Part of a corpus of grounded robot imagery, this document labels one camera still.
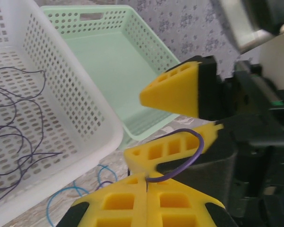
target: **wall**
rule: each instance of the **wall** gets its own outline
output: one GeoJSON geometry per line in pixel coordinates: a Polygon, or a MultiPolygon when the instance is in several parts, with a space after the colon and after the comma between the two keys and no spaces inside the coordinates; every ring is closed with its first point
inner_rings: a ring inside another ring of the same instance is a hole
{"type": "Polygon", "coordinates": [[[119,0],[132,6],[173,53],[184,61],[194,55],[215,55],[223,78],[230,77],[236,60],[258,63],[259,48],[242,56],[225,36],[228,25],[217,0],[119,0]]]}
{"type": "Polygon", "coordinates": [[[116,0],[35,0],[39,6],[43,5],[94,5],[115,4],[116,0]]]}

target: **wire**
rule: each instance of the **wire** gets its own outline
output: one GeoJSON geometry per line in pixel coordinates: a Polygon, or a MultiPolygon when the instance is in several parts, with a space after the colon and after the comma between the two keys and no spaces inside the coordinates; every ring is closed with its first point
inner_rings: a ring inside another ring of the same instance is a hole
{"type": "Polygon", "coordinates": [[[99,189],[100,189],[104,184],[106,184],[106,183],[113,183],[113,182],[111,182],[111,181],[104,181],[104,182],[102,182],[102,183],[96,188],[95,191],[99,190],[99,189]]]}
{"type": "Polygon", "coordinates": [[[18,98],[25,98],[25,99],[37,98],[37,97],[43,92],[43,90],[44,90],[44,88],[45,88],[45,84],[46,84],[46,75],[45,75],[45,71],[44,71],[44,70],[39,70],[39,71],[24,71],[24,70],[21,70],[21,69],[17,69],[17,68],[15,68],[15,67],[2,67],[2,68],[0,68],[0,70],[5,70],[5,69],[18,70],[18,71],[23,72],[23,73],[38,73],[38,72],[42,72],[42,73],[43,73],[43,77],[44,77],[44,82],[43,82],[43,86],[42,86],[41,91],[40,91],[37,95],[35,95],[35,96],[33,96],[33,97],[23,97],[23,96],[19,96],[19,95],[16,95],[15,93],[12,93],[12,92],[10,92],[10,91],[4,89],[4,88],[1,88],[1,87],[0,87],[0,90],[5,91],[5,92],[7,92],[7,93],[10,93],[11,95],[16,96],[16,97],[18,97],[18,98]]]}
{"type": "Polygon", "coordinates": [[[14,187],[13,187],[12,189],[10,189],[7,193],[5,193],[4,195],[2,195],[2,196],[0,197],[0,200],[2,200],[5,196],[7,196],[11,191],[13,191],[13,190],[19,185],[19,183],[20,183],[20,181],[21,181],[23,175],[24,175],[24,174],[28,171],[28,169],[31,168],[34,164],[36,164],[37,162],[39,162],[39,161],[41,161],[41,160],[43,160],[43,159],[46,159],[46,158],[49,158],[49,157],[53,157],[53,156],[56,156],[56,155],[59,155],[59,154],[62,154],[62,153],[36,153],[35,155],[44,155],[44,154],[52,154],[52,155],[47,156],[47,157],[43,157],[43,158],[41,158],[41,159],[35,161],[35,162],[32,163],[27,169],[25,169],[24,172],[23,172],[23,174],[22,174],[22,176],[21,176],[21,178],[16,182],[16,184],[14,184],[14,187]]]}
{"type": "Polygon", "coordinates": [[[107,170],[109,170],[110,172],[112,172],[112,174],[114,175],[115,181],[118,181],[118,176],[117,176],[116,173],[115,173],[113,170],[111,170],[108,166],[103,166],[103,165],[101,165],[101,164],[98,164],[98,166],[101,166],[101,167],[102,167],[102,169],[100,169],[100,171],[98,172],[98,175],[97,175],[98,183],[99,183],[100,185],[101,185],[101,172],[102,172],[102,170],[104,170],[104,169],[107,169],[107,170]]]}
{"type": "MultiPolygon", "coordinates": [[[[104,182],[102,182],[102,183],[96,188],[95,191],[99,190],[100,187],[102,187],[102,186],[103,186],[104,184],[106,184],[106,183],[113,183],[113,182],[111,182],[111,181],[104,181],[104,182]]],[[[75,181],[73,182],[73,185],[74,185],[73,187],[63,188],[63,189],[57,191],[57,192],[48,200],[48,203],[47,203],[47,206],[46,206],[46,218],[47,218],[47,221],[49,222],[49,224],[50,224],[52,227],[54,227],[54,225],[53,225],[53,222],[52,222],[52,220],[51,220],[51,218],[50,218],[50,216],[49,216],[49,207],[50,207],[50,205],[51,205],[52,200],[53,200],[57,195],[59,195],[59,194],[60,194],[61,192],[63,192],[63,191],[70,190],[70,189],[76,189],[77,192],[79,192],[79,190],[81,190],[81,191],[85,192],[86,194],[89,194],[89,192],[88,192],[86,189],[75,186],[75,185],[76,185],[75,181]]]]}
{"type": "Polygon", "coordinates": [[[3,70],[3,69],[14,69],[14,70],[18,70],[18,71],[21,71],[21,72],[24,72],[24,73],[38,73],[38,72],[43,72],[44,83],[43,83],[43,87],[42,87],[41,91],[40,91],[37,95],[35,95],[35,96],[33,96],[33,97],[29,97],[29,96],[28,96],[28,97],[19,96],[19,95],[16,95],[15,93],[12,93],[12,92],[10,92],[10,91],[8,91],[8,90],[3,89],[3,88],[0,87],[0,90],[1,90],[1,91],[6,92],[6,93],[9,93],[9,94],[11,94],[11,95],[14,95],[14,96],[16,96],[16,97],[18,97],[18,98],[21,98],[20,100],[14,102],[14,101],[12,100],[12,98],[10,98],[8,95],[6,95],[6,94],[4,94],[3,92],[0,91],[0,94],[3,95],[3,96],[5,96],[5,99],[6,99],[6,100],[9,100],[9,102],[11,103],[11,104],[8,104],[8,105],[0,105],[0,108],[9,107],[9,106],[13,106],[13,107],[14,107],[14,116],[13,116],[12,120],[11,120],[10,122],[6,123],[5,125],[0,125],[0,130],[2,130],[2,129],[4,129],[4,128],[11,128],[11,129],[14,129],[14,130],[17,131],[16,133],[8,133],[8,134],[0,135],[0,138],[1,138],[1,137],[6,137],[6,136],[20,136],[20,137],[21,137],[21,145],[20,145],[20,147],[19,147],[17,153],[19,153],[19,152],[22,150],[22,148],[23,148],[23,146],[24,146],[24,141],[28,142],[29,148],[30,148],[30,154],[29,154],[29,155],[24,155],[24,156],[20,157],[20,158],[17,160],[17,168],[16,168],[16,169],[11,170],[11,171],[9,171],[9,172],[7,172],[7,173],[0,174],[0,176],[4,176],[4,175],[9,175],[9,174],[11,174],[11,173],[13,173],[13,172],[15,172],[15,171],[17,171],[17,170],[20,171],[20,178],[19,178],[16,182],[14,182],[11,186],[0,188],[0,190],[7,190],[7,189],[10,189],[7,193],[5,193],[4,195],[2,195],[2,196],[0,197],[0,200],[2,200],[5,196],[7,196],[10,192],[12,192],[12,191],[20,184],[20,182],[21,182],[23,176],[25,175],[25,173],[26,173],[34,164],[36,164],[37,162],[39,162],[39,161],[41,161],[41,160],[43,160],[43,159],[46,159],[46,158],[49,158],[49,157],[53,157],[53,156],[62,154],[61,152],[35,153],[35,152],[37,151],[37,149],[39,148],[39,146],[41,145],[43,139],[44,139],[44,122],[43,122],[43,113],[42,113],[41,107],[39,106],[39,104],[38,104],[37,102],[35,102],[35,101],[32,100],[32,99],[38,97],[38,96],[43,92],[43,90],[44,90],[44,88],[45,88],[45,84],[46,84],[45,71],[44,71],[44,70],[40,70],[40,71],[31,71],[31,72],[29,72],[29,71],[20,70],[20,69],[14,68],[14,67],[2,67],[2,68],[0,68],[0,70],[3,70]],[[17,127],[11,126],[11,124],[14,122],[14,120],[15,120],[15,118],[16,118],[16,116],[17,116],[17,106],[16,106],[16,104],[18,104],[18,103],[20,103],[20,102],[25,102],[25,101],[34,103],[35,105],[38,106],[38,109],[39,109],[39,111],[40,111],[40,112],[39,112],[39,115],[40,115],[40,118],[41,118],[41,139],[40,139],[39,143],[36,145],[36,147],[35,147],[34,149],[33,149],[33,145],[32,145],[32,143],[30,142],[30,140],[29,140],[27,137],[25,137],[25,136],[23,135],[23,133],[22,133],[17,127]],[[41,156],[45,156],[45,157],[39,158],[38,160],[34,161],[33,156],[37,156],[37,155],[41,155],[41,156]],[[27,162],[27,160],[29,160],[29,159],[31,159],[31,161],[30,161],[30,163],[29,163],[30,165],[29,165],[27,168],[22,169],[23,165],[24,165],[24,164],[27,162]]]}
{"type": "Polygon", "coordinates": [[[82,195],[82,193],[79,191],[79,189],[77,188],[76,181],[73,181],[72,184],[73,184],[74,187],[76,188],[76,191],[77,191],[77,193],[79,194],[79,196],[82,197],[83,195],[82,195]]]}
{"type": "Polygon", "coordinates": [[[66,190],[70,190],[70,189],[76,189],[77,191],[78,191],[78,190],[81,190],[81,191],[85,192],[86,194],[89,194],[89,191],[87,191],[87,190],[84,189],[84,188],[80,188],[80,187],[68,187],[68,188],[63,188],[63,189],[57,191],[57,192],[48,200],[48,203],[47,203],[47,206],[46,206],[46,218],[47,218],[47,221],[49,222],[49,224],[50,224],[52,227],[54,227],[54,225],[53,225],[53,222],[52,222],[52,220],[51,220],[51,218],[50,218],[50,216],[49,216],[49,207],[50,207],[50,205],[51,205],[51,202],[52,202],[52,200],[53,200],[57,195],[59,195],[61,192],[66,191],[66,190]]]}
{"type": "Polygon", "coordinates": [[[163,135],[163,136],[161,136],[159,138],[156,138],[154,140],[158,140],[158,139],[161,139],[161,138],[166,137],[166,136],[174,135],[174,134],[179,133],[179,132],[189,132],[189,133],[191,133],[192,135],[194,135],[195,137],[198,138],[198,140],[199,140],[199,147],[198,147],[197,151],[186,162],[184,162],[182,165],[180,165],[179,167],[177,167],[173,171],[165,174],[164,176],[154,177],[154,178],[146,177],[146,181],[147,182],[149,182],[149,183],[157,183],[157,182],[166,181],[166,180],[168,180],[170,178],[175,177],[176,175],[178,175],[179,173],[181,173],[182,171],[187,169],[190,165],[192,165],[197,160],[197,158],[202,154],[204,146],[205,146],[204,139],[201,136],[201,134],[197,133],[196,131],[194,131],[192,129],[178,129],[178,130],[175,130],[175,131],[173,131],[173,132],[171,132],[169,134],[166,134],[166,135],[163,135]]]}

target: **gray machine part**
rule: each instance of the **gray machine part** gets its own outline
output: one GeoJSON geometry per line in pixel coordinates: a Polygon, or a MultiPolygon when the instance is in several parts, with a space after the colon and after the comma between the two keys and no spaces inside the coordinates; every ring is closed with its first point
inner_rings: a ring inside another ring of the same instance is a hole
{"type": "Polygon", "coordinates": [[[259,28],[254,15],[247,10],[242,0],[219,0],[219,2],[211,0],[211,2],[220,6],[221,13],[225,15],[230,26],[226,35],[240,53],[252,50],[275,37],[259,28]]]}

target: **basket handle hole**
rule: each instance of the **basket handle hole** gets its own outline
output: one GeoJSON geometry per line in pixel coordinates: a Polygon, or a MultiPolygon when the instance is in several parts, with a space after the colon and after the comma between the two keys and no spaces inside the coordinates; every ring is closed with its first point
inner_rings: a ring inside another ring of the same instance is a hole
{"type": "Polygon", "coordinates": [[[103,18],[103,13],[81,13],[80,20],[87,21],[87,20],[100,20],[103,18]]]}

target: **mint green plastic basket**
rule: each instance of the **mint green plastic basket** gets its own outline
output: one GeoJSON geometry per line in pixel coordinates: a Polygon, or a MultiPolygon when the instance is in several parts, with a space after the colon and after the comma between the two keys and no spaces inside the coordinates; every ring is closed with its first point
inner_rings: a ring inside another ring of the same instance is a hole
{"type": "Polygon", "coordinates": [[[178,116],[139,102],[140,91],[179,61],[133,8],[42,9],[123,122],[123,143],[143,140],[178,116]]]}

